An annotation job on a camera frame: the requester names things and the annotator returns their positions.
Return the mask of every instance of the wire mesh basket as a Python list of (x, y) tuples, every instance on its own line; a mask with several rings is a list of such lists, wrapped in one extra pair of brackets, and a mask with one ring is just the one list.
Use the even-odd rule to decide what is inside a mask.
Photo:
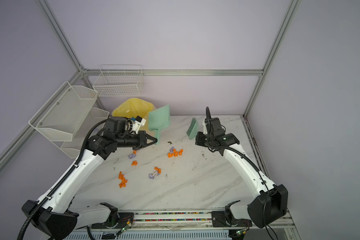
[(29, 121), (49, 141), (72, 141), (97, 99), (97, 91), (93, 89), (64, 84), (67, 89), (41, 120), (34, 122), (37, 112)]
[(144, 86), (141, 65), (100, 65), (93, 89), (100, 97), (140, 96)]
[[(72, 141), (63, 142), (61, 146), (58, 146), (56, 142), (54, 144), (58, 146), (61, 151), (67, 154), (70, 158), (77, 158), (80, 153), (81, 146), (84, 142), (84, 138), (87, 135), (88, 131), (101, 120), (107, 119), (109, 116), (109, 112), (102, 110), (100, 108), (91, 108), (89, 114), (85, 118), (81, 127), (73, 137)], [(100, 129), (104, 127), (104, 124), (99, 125), (92, 132), (92, 135), (95, 135)]]

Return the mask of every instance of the dustpan handle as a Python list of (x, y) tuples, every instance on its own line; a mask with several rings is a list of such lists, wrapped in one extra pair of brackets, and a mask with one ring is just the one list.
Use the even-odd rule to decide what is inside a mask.
[(157, 138), (157, 142), (155, 143), (156, 145), (158, 145), (160, 142), (160, 130), (161, 129), (155, 130), (155, 137)]

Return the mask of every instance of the green dustpan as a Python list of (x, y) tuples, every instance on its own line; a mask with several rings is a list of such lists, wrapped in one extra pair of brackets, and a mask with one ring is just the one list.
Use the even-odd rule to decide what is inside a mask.
[(155, 131), (155, 137), (157, 138), (156, 145), (160, 142), (160, 131), (167, 128), (171, 123), (169, 104), (149, 112), (148, 116), (148, 130)]

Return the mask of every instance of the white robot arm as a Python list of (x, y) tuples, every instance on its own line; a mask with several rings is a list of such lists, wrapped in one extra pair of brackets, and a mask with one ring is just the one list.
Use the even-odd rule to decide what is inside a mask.
[[(104, 122), (105, 127), (90, 137), (92, 131)], [(108, 203), (84, 209), (71, 209), (69, 206), (89, 175), (118, 147), (139, 150), (157, 142), (145, 131), (139, 131), (144, 124), (145, 119), (141, 117), (112, 117), (92, 127), (84, 139), (79, 156), (59, 180), (37, 201), (28, 200), (23, 205), (22, 211), (27, 219), (18, 240), (23, 239), (29, 223), (55, 240), (64, 239), (74, 229), (94, 223), (103, 223), (109, 228), (115, 226), (119, 219), (117, 208)]]
[(288, 191), (283, 185), (277, 186), (248, 158), (239, 140), (232, 133), (225, 133), (218, 118), (211, 118), (206, 107), (203, 132), (198, 132), (196, 145), (218, 151), (239, 172), (250, 188), (254, 200), (248, 204), (240, 201), (228, 204), (226, 220), (230, 225), (238, 219), (251, 219), (263, 228), (287, 213)]

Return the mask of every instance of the marble surface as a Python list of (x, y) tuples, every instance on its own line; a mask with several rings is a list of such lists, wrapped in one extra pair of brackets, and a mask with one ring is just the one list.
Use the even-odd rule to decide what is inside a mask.
[[(137, 166), (131, 166), (132, 160), (128, 158), (131, 148), (119, 148), (112, 153), (82, 185), (71, 207), (108, 202), (120, 210), (210, 209), (235, 200), (251, 202), (248, 186), (228, 160), (188, 139), (186, 132), (193, 117), (202, 131), (205, 116), (171, 116), (171, 124), (162, 131), (160, 144), (137, 151), (132, 159), (138, 162)], [(217, 117), (255, 162), (240, 116)], [(168, 158), (172, 146), (183, 149), (183, 155)], [(152, 180), (148, 174), (154, 167), (161, 168), (162, 173)], [(121, 189), (120, 171), (128, 180)]]

